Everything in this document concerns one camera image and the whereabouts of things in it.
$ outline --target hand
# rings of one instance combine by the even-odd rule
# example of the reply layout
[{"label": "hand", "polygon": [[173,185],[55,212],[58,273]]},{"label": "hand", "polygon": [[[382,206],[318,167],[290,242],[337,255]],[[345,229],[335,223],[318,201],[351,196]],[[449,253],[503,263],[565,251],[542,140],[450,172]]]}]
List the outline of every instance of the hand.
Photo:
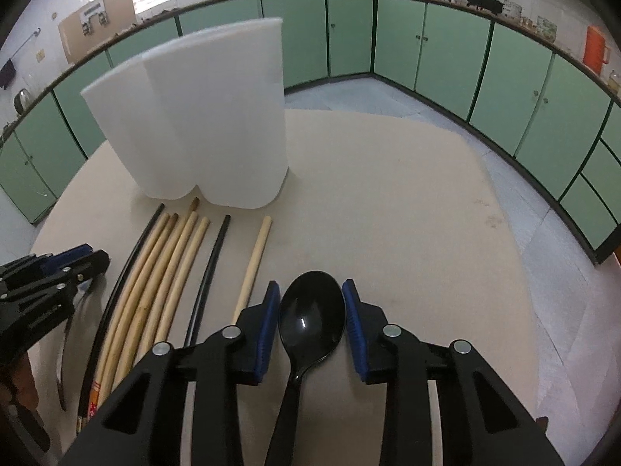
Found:
[{"label": "hand", "polygon": [[[35,411],[38,406],[38,392],[35,387],[35,379],[30,369],[28,354],[24,354],[10,372],[11,380],[17,390],[16,400],[30,411]],[[5,406],[12,401],[9,388],[0,383],[0,404]]]}]

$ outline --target silver screw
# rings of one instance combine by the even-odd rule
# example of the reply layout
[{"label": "silver screw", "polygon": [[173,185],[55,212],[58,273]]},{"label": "silver screw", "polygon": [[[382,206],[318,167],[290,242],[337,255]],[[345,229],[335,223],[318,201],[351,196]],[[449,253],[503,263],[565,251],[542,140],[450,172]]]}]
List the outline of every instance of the silver screw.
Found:
[{"label": "silver screw", "polygon": [[389,338],[396,338],[397,336],[401,335],[401,328],[398,325],[394,324],[385,325],[382,331]]},{"label": "silver screw", "polygon": [[455,351],[459,352],[460,354],[467,354],[468,352],[472,350],[472,345],[470,345],[465,340],[457,340],[453,344],[453,348],[455,349]]},{"label": "silver screw", "polygon": [[170,352],[170,344],[166,342],[160,342],[159,344],[153,345],[153,353],[155,355],[166,355]]},{"label": "silver screw", "polygon": [[222,336],[224,336],[228,340],[237,338],[240,334],[241,329],[239,329],[236,325],[228,325],[222,330]]}]

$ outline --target round table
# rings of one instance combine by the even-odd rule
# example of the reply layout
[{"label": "round table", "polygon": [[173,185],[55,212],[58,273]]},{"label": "round table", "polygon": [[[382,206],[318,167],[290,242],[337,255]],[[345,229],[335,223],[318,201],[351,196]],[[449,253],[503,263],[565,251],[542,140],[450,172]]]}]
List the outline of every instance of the round table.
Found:
[{"label": "round table", "polygon": [[[232,222],[199,341],[229,323],[263,216],[270,215],[274,224],[251,305],[262,300],[269,280],[284,293],[308,270],[324,270],[338,282],[353,278],[363,301],[381,306],[390,322],[422,341],[471,341],[533,414],[538,358],[532,306],[515,241],[479,157],[459,135],[405,119],[287,110],[286,123],[290,171],[270,205],[238,210],[201,202],[198,212],[212,224],[169,341],[182,345],[226,214]],[[167,211],[183,214],[194,193],[167,202]],[[78,394],[103,307],[158,204],[140,192],[105,143],[71,182],[35,242],[35,253],[89,243],[111,257],[105,279],[78,309],[70,333],[66,413],[55,386],[63,325],[30,350],[39,412],[57,455],[75,438]],[[247,466],[263,464],[288,373],[288,358],[276,338],[263,384],[238,388]],[[343,339],[305,379],[294,463],[376,466],[384,397],[384,386],[359,381]],[[441,464],[433,409],[435,463]],[[189,436],[184,433],[182,464],[189,464]]]}]

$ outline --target kitchen counter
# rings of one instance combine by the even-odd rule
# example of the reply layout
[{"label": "kitchen counter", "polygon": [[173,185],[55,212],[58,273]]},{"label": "kitchen counter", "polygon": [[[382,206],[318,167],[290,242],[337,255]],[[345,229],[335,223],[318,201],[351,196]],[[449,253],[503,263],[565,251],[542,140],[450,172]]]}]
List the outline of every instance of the kitchen counter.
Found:
[{"label": "kitchen counter", "polygon": [[[382,306],[388,320],[421,340],[473,342],[533,414],[538,370],[533,311],[515,240],[479,157],[459,135],[405,119],[287,110],[286,123],[290,172],[273,203],[238,210],[201,202],[199,213],[212,224],[183,293],[172,344],[182,345],[223,216],[231,214],[232,222],[200,341],[231,320],[262,218],[270,215],[274,224],[250,304],[262,300],[269,280],[284,293],[308,270],[328,271],[338,282],[353,278],[362,300]],[[168,202],[167,211],[185,212],[192,196]],[[39,411],[57,454],[75,437],[78,393],[101,311],[158,203],[141,194],[105,143],[75,176],[34,244],[35,253],[46,253],[89,243],[111,256],[106,278],[78,311],[69,338],[67,413],[55,387],[62,327],[30,350]],[[238,390],[248,466],[263,464],[288,371],[277,340],[264,383]],[[358,380],[343,339],[305,381],[296,464],[376,466],[384,396],[384,386]],[[438,439],[434,445],[435,464],[441,464]],[[188,463],[186,457],[182,464]]]},{"label": "kitchen counter", "polygon": [[[160,13],[159,15],[154,16],[153,18],[146,19],[144,22],[142,22],[140,24],[134,25],[133,27],[131,27],[131,29],[127,30],[126,32],[121,33],[120,35],[116,35],[113,38],[111,38],[110,40],[100,44],[96,49],[92,50],[87,56],[85,56],[80,62],[78,62],[77,64],[72,65],[71,67],[69,67],[66,71],[63,72],[63,74],[60,77],[58,77],[58,79],[54,80],[54,82],[52,82],[48,87],[46,87],[43,90],[43,92],[39,96],[36,97],[36,99],[32,102],[30,107],[27,108],[27,110],[24,112],[23,115],[21,115],[18,119],[16,119],[14,122],[12,122],[7,127],[5,127],[5,129],[3,130],[2,136],[4,137],[4,139],[7,139],[10,136],[10,134],[15,130],[15,128],[18,126],[18,124],[21,122],[21,120],[26,115],[28,115],[30,110],[32,110],[32,108],[39,101],[41,101],[54,88],[54,86],[58,85],[65,78],[67,78],[72,72],[77,70],[83,64],[88,63],[88,61],[90,61],[93,57],[97,56],[101,52],[105,51],[106,49],[110,48],[111,46],[115,45],[116,43],[119,43],[119,42],[121,42],[122,40],[125,40],[128,37],[131,37],[132,35],[138,33],[139,31],[142,31],[145,28],[148,28],[148,27],[153,26],[153,25],[155,25],[157,23],[165,21],[166,19],[176,18],[179,14],[182,14],[182,13],[185,13],[185,12],[189,12],[191,10],[199,9],[199,8],[205,7],[207,5],[213,5],[215,3],[224,2],[224,1],[228,1],[228,0],[209,0],[209,1],[206,1],[206,2],[197,3],[197,4],[192,5],[190,7],[184,7],[182,9],[173,9],[171,11],[164,11],[164,12]],[[457,10],[462,10],[464,12],[473,13],[475,15],[479,15],[479,16],[482,16],[484,18],[487,18],[487,19],[489,19],[491,21],[503,24],[504,26],[507,26],[508,28],[511,28],[514,31],[520,32],[521,34],[525,35],[526,37],[529,37],[530,39],[532,39],[532,40],[542,44],[543,46],[545,46],[548,49],[552,50],[555,54],[558,54],[559,56],[563,57],[564,59],[566,59],[567,61],[572,63],[575,67],[577,67],[579,70],[581,70],[587,76],[589,76],[593,82],[597,83],[604,91],[606,91],[608,93],[608,95],[610,95],[612,98],[614,98],[615,101],[617,102],[617,104],[621,105],[621,101],[619,100],[617,94],[612,92],[612,90],[608,87],[607,83],[600,76],[598,76],[595,72],[591,71],[589,68],[587,68],[585,65],[583,65],[583,63],[581,61],[577,60],[575,57],[573,57],[572,55],[568,54],[566,51],[564,51],[560,47],[555,46],[554,44],[551,44],[550,42],[542,39],[536,33],[533,33],[530,30],[527,30],[526,28],[524,28],[523,26],[520,26],[519,24],[516,24],[516,22],[511,21],[511,19],[507,19],[507,18],[505,18],[502,15],[496,16],[496,15],[492,14],[488,10],[477,10],[474,7],[467,7],[466,4],[464,4],[464,3],[454,3],[454,2],[448,2],[448,1],[445,1],[445,0],[417,0],[417,1],[432,3],[432,4],[436,4],[436,5],[443,5],[445,7],[451,7],[453,9],[457,9]],[[2,147],[2,138],[0,138],[0,148],[1,147]]]}]

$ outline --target dark cloth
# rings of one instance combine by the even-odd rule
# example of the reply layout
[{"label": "dark cloth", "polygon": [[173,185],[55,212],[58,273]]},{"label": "dark cloth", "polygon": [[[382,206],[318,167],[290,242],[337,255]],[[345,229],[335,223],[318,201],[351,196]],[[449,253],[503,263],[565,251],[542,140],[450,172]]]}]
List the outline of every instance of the dark cloth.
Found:
[{"label": "dark cloth", "polygon": [[2,70],[0,70],[0,87],[6,89],[10,86],[15,78],[15,73],[15,65],[11,60],[8,60],[2,67]]}]

